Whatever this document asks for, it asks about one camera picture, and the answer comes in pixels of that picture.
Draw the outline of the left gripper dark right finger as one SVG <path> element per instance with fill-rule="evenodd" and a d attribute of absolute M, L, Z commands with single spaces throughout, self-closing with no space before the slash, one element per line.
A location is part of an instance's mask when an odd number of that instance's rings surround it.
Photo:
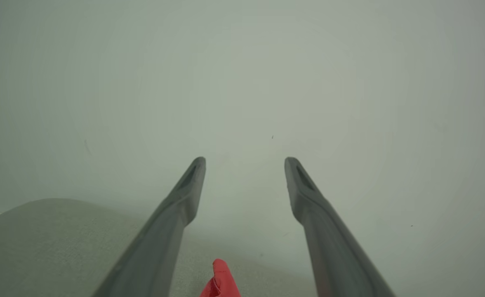
<path fill-rule="evenodd" d="M 285 159 L 290 206 L 303 226 L 320 297 L 395 294 L 297 158 Z"/>

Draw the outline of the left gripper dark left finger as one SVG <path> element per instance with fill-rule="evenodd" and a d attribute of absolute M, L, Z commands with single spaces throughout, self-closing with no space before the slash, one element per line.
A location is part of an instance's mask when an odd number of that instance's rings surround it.
<path fill-rule="evenodd" d="M 205 158 L 195 158 L 94 292 L 95 297 L 167 297 L 184 228 L 197 216 Z"/>

